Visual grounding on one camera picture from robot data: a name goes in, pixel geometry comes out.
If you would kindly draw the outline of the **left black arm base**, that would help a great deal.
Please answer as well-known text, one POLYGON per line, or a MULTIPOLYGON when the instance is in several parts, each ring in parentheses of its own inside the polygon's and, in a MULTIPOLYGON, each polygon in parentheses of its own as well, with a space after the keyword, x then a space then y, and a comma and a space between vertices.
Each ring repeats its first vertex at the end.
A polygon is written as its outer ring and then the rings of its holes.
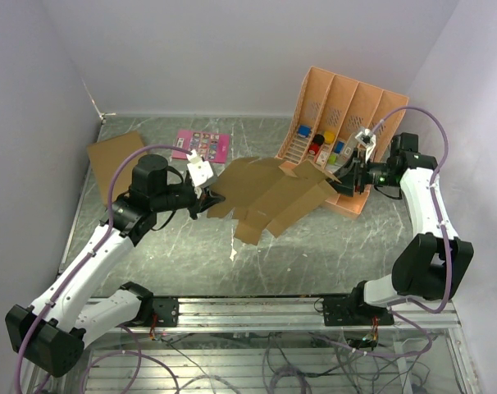
POLYGON ((180 315, 179 300, 171 296, 154 296, 152 312, 153 327, 174 328, 180 315))

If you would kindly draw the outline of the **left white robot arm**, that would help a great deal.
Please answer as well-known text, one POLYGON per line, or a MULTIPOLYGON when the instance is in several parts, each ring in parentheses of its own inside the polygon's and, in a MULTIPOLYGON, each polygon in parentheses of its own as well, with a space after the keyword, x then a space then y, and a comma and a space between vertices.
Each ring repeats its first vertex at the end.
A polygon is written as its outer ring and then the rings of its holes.
POLYGON ((223 197, 211 192, 217 175, 196 151, 186 154, 187 172, 159 154, 139 153, 128 190, 109 205, 93 235, 57 280, 28 307, 14 305, 5 317, 11 345, 18 355, 55 378, 68 373, 84 349, 122 324, 151 323, 154 295, 127 282, 106 300, 87 303, 103 279, 157 224, 159 213, 186 209, 192 219, 223 197))

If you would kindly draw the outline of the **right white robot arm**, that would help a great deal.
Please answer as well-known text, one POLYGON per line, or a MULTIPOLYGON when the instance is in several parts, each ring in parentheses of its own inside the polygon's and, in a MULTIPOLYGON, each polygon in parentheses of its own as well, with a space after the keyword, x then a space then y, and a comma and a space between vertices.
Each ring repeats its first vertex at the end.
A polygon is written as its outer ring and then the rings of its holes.
POLYGON ((403 302, 437 314, 455 295, 474 255, 472 244, 460 239, 449 220, 440 191, 439 163, 419 152, 418 137, 411 133, 391 140, 390 156, 383 163, 371 160, 376 138, 370 130, 361 129, 354 139, 357 145, 335 172, 331 186, 349 197, 366 186, 398 189, 413 238, 390 274, 359 285, 362 296, 349 302, 349 318, 363 325, 376 316, 376 307, 403 302))

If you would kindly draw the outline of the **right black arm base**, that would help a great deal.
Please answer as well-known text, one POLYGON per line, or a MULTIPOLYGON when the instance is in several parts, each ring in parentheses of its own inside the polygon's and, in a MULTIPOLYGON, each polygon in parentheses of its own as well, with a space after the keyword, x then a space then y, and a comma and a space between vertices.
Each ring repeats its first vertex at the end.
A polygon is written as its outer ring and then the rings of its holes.
POLYGON ((393 316, 386 308, 370 306, 350 295, 326 295, 320 298, 321 308, 315 307, 326 327, 391 326, 393 316))

